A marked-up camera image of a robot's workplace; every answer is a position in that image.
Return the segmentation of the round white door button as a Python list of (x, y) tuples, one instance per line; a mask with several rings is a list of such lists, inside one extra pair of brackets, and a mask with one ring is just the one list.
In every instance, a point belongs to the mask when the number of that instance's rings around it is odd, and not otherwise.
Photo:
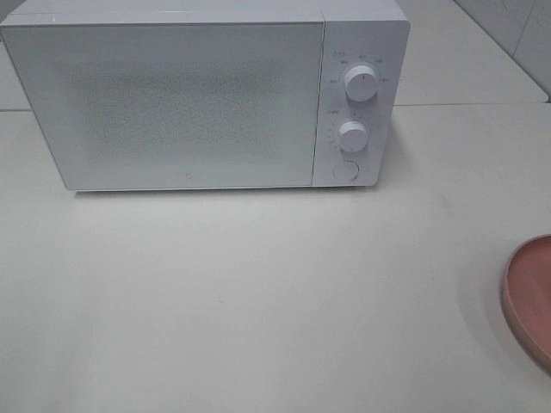
[(359, 174), (359, 166), (353, 161), (342, 161), (333, 168), (333, 177), (340, 182), (353, 182)]

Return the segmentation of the pink round plate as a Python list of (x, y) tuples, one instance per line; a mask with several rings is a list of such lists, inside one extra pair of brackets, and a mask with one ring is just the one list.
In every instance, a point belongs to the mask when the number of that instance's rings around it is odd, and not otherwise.
[(550, 370), (550, 236), (533, 237), (509, 257), (502, 310), (511, 332), (534, 362)]

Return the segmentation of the lower white timer knob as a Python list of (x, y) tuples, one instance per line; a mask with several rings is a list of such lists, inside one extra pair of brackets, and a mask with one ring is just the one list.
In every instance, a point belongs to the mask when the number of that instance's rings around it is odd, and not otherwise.
[(337, 130), (338, 145), (342, 151), (354, 153), (362, 151), (368, 144), (370, 131), (357, 120), (344, 122)]

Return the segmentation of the upper white power knob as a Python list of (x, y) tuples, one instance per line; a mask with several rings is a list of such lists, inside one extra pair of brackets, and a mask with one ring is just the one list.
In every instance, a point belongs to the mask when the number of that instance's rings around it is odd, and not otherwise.
[(359, 62), (344, 74), (345, 94), (353, 102), (366, 102), (377, 94), (379, 81), (380, 74), (374, 65)]

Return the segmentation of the white microwave oven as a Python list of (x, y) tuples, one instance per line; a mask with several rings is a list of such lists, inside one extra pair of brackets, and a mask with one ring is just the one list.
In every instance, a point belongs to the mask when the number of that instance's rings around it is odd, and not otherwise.
[[(411, 28), (393, 1), (26, 1), (2, 22), (1, 38), (4, 43), (5, 28), (306, 23), (323, 27), (312, 181), (307, 186), (262, 188), (373, 186)], [(359, 62), (374, 65), (380, 74), (378, 92), (366, 102), (353, 102), (345, 94), (344, 74)], [(337, 130), (349, 120), (364, 123), (370, 131), (362, 151), (348, 153), (338, 145)], [(359, 166), (353, 182), (334, 179), (333, 168), (342, 161)]]

